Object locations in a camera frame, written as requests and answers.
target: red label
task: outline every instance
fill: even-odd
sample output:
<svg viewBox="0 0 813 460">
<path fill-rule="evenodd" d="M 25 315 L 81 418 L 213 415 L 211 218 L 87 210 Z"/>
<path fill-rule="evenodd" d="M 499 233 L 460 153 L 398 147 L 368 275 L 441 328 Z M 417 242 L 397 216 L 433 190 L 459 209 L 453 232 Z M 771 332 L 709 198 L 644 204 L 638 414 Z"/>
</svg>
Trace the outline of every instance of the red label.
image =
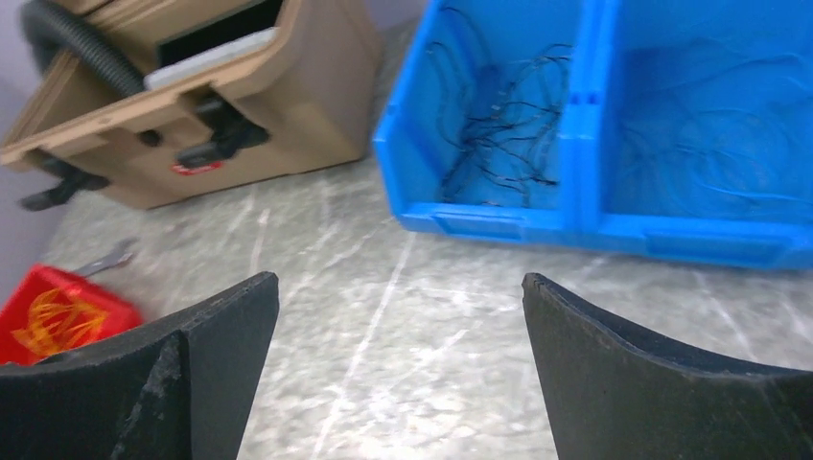
<svg viewBox="0 0 813 460">
<path fill-rule="evenodd" d="M 218 161 L 218 162 L 212 163 L 211 165 L 201 166 L 200 168 L 189 169 L 189 168 L 183 167 L 183 166 L 175 163 L 174 165 L 172 165 L 171 169 L 174 172 L 176 172 L 176 173 L 178 173 L 180 175 L 195 175 L 195 174 L 201 174 L 201 173 L 208 173 L 210 171 L 214 171 L 216 169 L 222 168 L 222 166 L 223 166 L 223 162 Z"/>
</svg>

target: black hose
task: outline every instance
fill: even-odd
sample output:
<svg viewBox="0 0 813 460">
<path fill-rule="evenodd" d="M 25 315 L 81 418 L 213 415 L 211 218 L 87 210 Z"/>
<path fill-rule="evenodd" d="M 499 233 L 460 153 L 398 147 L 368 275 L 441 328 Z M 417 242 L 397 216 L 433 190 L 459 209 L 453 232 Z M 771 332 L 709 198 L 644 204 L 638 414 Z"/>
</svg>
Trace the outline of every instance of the black hose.
<svg viewBox="0 0 813 460">
<path fill-rule="evenodd" d="M 42 74 L 66 48 L 124 97 L 145 90 L 144 76 L 104 35 L 51 0 L 31 0 L 20 10 L 23 34 Z"/>
</svg>

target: brown toolbox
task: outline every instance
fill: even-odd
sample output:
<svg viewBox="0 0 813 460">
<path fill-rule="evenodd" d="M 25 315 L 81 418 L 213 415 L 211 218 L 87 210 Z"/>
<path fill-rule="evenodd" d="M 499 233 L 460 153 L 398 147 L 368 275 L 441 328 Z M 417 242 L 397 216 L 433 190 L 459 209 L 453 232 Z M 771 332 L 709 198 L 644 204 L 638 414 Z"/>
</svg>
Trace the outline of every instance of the brown toolbox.
<svg viewBox="0 0 813 460">
<path fill-rule="evenodd" d="M 86 15 L 145 75 L 158 68 L 161 43 L 234 12 L 265 4 L 257 12 L 277 29 L 257 51 L 125 99 L 73 54 L 59 53 L 3 143 L 0 162 L 9 168 L 59 175 L 48 160 L 63 160 L 102 180 L 84 188 L 147 209 L 366 151 L 382 43 L 363 0 L 58 3 Z M 234 134 L 243 137 L 232 147 L 247 147 L 230 158 L 206 152 L 218 130 L 206 107 L 218 104 L 254 129 Z M 145 132 L 158 137 L 145 142 Z"/>
</svg>

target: red container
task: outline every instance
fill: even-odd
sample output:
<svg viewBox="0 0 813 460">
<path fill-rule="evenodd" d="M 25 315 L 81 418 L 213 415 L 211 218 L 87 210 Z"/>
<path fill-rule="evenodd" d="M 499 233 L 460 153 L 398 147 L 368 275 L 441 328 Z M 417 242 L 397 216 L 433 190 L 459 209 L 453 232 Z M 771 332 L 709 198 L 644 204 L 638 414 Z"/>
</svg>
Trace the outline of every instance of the red container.
<svg viewBox="0 0 813 460">
<path fill-rule="evenodd" d="M 36 264 L 0 311 L 0 364 L 32 365 L 143 322 L 129 302 L 79 275 Z"/>
</svg>

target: blue bin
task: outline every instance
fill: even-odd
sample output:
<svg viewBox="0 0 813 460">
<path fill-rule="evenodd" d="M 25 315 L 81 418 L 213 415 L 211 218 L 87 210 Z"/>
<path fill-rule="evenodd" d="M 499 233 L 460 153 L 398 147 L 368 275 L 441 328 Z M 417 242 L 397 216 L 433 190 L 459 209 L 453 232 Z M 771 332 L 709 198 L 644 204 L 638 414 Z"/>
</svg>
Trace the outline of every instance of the blue bin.
<svg viewBox="0 0 813 460">
<path fill-rule="evenodd" d="M 582 243 L 813 266 L 813 2 L 613 0 L 582 107 Z"/>
<path fill-rule="evenodd" d="M 430 3 L 374 140 L 405 228 L 578 244 L 573 109 L 592 3 Z"/>
</svg>

